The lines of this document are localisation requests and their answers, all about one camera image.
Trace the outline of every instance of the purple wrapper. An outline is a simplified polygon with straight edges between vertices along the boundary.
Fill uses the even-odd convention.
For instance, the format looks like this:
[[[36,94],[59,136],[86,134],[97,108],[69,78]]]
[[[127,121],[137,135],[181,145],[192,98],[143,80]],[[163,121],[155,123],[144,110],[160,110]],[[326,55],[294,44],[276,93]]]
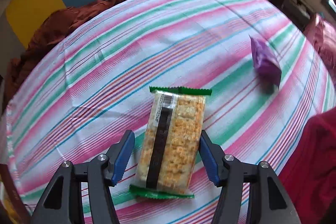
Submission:
[[[273,51],[266,45],[266,43],[252,37],[251,50],[253,67],[256,72],[261,77],[279,88],[281,81],[281,68]]]

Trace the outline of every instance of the striped tablecloth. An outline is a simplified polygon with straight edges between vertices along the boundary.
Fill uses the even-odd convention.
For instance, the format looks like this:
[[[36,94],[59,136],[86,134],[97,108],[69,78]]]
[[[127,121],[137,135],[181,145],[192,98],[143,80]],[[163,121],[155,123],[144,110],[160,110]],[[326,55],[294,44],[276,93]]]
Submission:
[[[250,38],[269,42],[282,68],[280,89],[263,91]],[[335,106],[325,66],[303,34],[266,0],[128,0],[59,43],[7,107],[9,165],[24,203],[36,206],[64,160],[89,161],[135,132],[123,180],[111,189],[121,223],[210,223],[220,188],[197,157],[194,199],[150,200],[128,192],[148,121],[149,85],[212,89],[204,126],[239,160],[279,173],[307,119]],[[92,223],[82,185],[86,223]],[[240,221],[246,217],[247,185]]]

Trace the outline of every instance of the cracker packet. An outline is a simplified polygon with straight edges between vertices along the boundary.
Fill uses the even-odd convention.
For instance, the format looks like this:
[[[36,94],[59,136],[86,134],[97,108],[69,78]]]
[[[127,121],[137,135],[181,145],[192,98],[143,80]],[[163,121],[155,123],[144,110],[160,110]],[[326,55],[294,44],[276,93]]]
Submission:
[[[211,90],[150,87],[154,101],[130,192],[147,198],[193,198],[189,183]]]
[[[279,88],[282,71],[276,56],[266,43],[250,38],[254,69],[263,79]]]

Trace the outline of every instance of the brown cloth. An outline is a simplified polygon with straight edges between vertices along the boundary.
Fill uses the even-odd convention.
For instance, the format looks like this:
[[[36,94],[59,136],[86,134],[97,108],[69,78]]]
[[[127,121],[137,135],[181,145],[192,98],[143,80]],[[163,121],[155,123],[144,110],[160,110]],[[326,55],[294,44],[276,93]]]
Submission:
[[[8,64],[2,111],[6,109],[28,75],[53,47],[85,22],[123,1],[125,0],[96,0],[79,8],[69,7],[52,13],[35,31],[20,59],[14,58]]]

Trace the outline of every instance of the metal screw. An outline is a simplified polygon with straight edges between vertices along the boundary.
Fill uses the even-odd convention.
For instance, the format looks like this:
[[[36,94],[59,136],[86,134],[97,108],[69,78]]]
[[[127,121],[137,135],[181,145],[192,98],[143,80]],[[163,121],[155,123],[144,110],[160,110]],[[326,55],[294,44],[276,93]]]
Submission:
[[[105,154],[100,154],[98,155],[97,159],[103,161],[107,159],[107,156]]]
[[[71,162],[69,160],[62,162],[63,167],[69,167],[70,165],[71,165]]]
[[[269,167],[269,164],[268,164],[268,162],[266,162],[266,161],[261,161],[261,162],[260,162],[260,166],[261,166],[262,168],[268,168],[268,167]]]
[[[232,156],[232,155],[230,155],[230,154],[226,154],[226,155],[224,156],[224,159],[226,159],[227,161],[233,161],[233,160],[235,159],[235,157]]]

